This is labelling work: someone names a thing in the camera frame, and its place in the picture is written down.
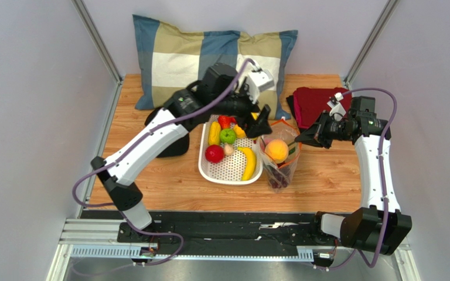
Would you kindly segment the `dark red grape bunch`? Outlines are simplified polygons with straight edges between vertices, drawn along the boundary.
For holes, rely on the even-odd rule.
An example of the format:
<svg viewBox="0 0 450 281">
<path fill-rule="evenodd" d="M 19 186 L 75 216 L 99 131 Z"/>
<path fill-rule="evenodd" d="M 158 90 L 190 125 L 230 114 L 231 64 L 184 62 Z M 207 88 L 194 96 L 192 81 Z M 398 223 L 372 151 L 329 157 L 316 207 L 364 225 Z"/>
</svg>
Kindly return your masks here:
<svg viewBox="0 0 450 281">
<path fill-rule="evenodd" d="M 266 173 L 268 184 L 274 190 L 287 188 L 291 184 L 292 172 L 287 166 L 282 168 L 267 166 Z"/>
</svg>

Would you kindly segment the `pink peach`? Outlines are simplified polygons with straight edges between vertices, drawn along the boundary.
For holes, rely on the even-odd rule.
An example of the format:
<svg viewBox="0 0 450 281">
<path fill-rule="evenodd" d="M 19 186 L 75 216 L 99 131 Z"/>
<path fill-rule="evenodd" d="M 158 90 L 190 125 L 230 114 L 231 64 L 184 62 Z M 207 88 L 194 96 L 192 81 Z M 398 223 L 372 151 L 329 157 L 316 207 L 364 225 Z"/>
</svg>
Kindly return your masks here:
<svg viewBox="0 0 450 281">
<path fill-rule="evenodd" d="M 268 138 L 268 137 L 266 137 L 266 136 L 264 136 L 264 137 L 262 138 L 262 142 L 263 142 L 264 146 L 267 146 L 271 141 L 272 141 L 272 139 L 271 139 L 271 138 Z"/>
</svg>

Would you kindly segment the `orange yellow peach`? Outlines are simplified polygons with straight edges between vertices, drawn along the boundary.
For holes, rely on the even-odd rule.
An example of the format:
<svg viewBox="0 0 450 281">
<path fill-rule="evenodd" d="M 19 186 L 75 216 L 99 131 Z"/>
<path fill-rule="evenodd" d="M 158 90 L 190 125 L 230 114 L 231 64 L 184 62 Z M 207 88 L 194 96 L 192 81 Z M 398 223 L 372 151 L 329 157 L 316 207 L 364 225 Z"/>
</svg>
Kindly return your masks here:
<svg viewBox="0 0 450 281">
<path fill-rule="evenodd" d="M 282 139 L 274 139 L 266 145 L 264 152 L 276 164 L 281 164 L 289 156 L 289 147 Z"/>
</svg>

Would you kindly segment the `clear zip top bag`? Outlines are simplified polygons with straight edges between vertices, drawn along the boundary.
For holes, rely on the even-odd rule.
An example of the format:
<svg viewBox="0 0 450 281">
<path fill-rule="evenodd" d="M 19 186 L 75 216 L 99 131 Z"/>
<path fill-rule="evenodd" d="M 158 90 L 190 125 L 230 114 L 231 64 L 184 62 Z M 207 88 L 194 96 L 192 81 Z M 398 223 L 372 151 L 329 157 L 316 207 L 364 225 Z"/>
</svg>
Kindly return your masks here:
<svg viewBox="0 0 450 281">
<path fill-rule="evenodd" d="M 271 124 L 272 133 L 258 139 L 263 170 L 269 188 L 278 193 L 287 188 L 294 177 L 301 154 L 301 143 L 295 138 L 298 128 L 280 119 Z"/>
</svg>

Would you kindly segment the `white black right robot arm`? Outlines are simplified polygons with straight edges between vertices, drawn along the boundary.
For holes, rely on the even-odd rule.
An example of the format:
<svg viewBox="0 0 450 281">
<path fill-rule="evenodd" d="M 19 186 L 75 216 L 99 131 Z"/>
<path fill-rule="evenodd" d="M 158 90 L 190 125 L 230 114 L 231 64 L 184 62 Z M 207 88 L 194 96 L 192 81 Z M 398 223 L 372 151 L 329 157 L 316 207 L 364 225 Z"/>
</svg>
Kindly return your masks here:
<svg viewBox="0 0 450 281">
<path fill-rule="evenodd" d="M 349 215 L 317 212 L 314 234 L 320 241 L 337 238 L 347 248 L 391 255 L 412 229 L 412 219 L 401 212 L 393 189 L 388 121 L 377 118 L 374 98 L 352 98 L 349 110 L 342 99 L 341 93 L 335 94 L 328 102 L 330 111 L 323 111 L 295 141 L 325 149 L 333 141 L 353 144 L 360 169 L 360 207 Z"/>
</svg>

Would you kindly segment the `green scallion bunch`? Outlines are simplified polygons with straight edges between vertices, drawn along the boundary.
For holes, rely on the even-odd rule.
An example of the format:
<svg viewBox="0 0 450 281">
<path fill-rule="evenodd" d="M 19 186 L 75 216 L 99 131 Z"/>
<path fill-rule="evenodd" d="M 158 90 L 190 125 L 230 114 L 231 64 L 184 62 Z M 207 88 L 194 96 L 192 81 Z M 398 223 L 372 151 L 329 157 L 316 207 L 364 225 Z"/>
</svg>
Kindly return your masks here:
<svg viewBox="0 0 450 281">
<path fill-rule="evenodd" d="M 288 144 L 288 155 L 293 154 L 296 151 L 296 147 L 297 147 L 297 142 L 293 141 L 291 143 Z"/>
</svg>

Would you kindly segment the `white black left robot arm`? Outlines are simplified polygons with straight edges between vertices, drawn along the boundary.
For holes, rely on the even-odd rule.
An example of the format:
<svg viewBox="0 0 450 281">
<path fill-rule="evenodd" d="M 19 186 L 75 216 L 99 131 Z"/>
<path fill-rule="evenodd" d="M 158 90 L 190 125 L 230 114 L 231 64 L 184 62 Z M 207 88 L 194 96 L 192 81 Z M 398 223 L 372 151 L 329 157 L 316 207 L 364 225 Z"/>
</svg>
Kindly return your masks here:
<svg viewBox="0 0 450 281">
<path fill-rule="evenodd" d="M 245 73 L 252 63 L 247 59 L 239 70 L 223 63 L 208 67 L 202 79 L 172 94 L 152 121 L 122 149 L 90 162 L 93 174 L 134 231 L 148 235 L 145 229 L 153 222 L 135 179 L 165 149 L 207 122 L 211 115 L 234 117 L 249 138 L 272 132 L 268 123 L 270 107 L 259 108 L 258 102 L 260 94 L 274 86 L 274 78 L 256 64 Z"/>
</svg>

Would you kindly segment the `red apple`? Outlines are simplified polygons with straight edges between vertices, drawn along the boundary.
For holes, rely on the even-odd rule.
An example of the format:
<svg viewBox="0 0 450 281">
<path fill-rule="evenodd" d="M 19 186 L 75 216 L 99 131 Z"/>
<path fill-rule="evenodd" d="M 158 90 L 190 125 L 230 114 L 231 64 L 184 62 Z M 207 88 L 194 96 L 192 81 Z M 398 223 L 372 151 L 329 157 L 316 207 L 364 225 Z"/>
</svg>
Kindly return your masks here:
<svg viewBox="0 0 450 281">
<path fill-rule="evenodd" d="M 224 149 L 220 145 L 210 145 L 204 152 L 206 160 L 210 163 L 220 163 L 224 159 Z"/>
</svg>

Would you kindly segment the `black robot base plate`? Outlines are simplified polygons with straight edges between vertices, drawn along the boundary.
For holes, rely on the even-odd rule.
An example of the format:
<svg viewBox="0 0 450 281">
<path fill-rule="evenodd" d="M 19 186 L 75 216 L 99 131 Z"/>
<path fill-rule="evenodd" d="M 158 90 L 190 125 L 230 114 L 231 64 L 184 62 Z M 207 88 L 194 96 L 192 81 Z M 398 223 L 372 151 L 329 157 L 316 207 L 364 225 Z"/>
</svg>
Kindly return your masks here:
<svg viewBox="0 0 450 281">
<path fill-rule="evenodd" d="M 314 213 L 227 213 L 206 211 L 153 211 L 153 222 L 144 234 L 133 230 L 121 215 L 112 210 L 85 211 L 84 219 L 108 220 L 114 229 L 114 242 L 155 246 L 155 252 L 203 258 L 297 258 L 302 249 L 315 252 L 337 250 L 337 256 L 351 252 L 334 238 L 315 232 Z"/>
</svg>

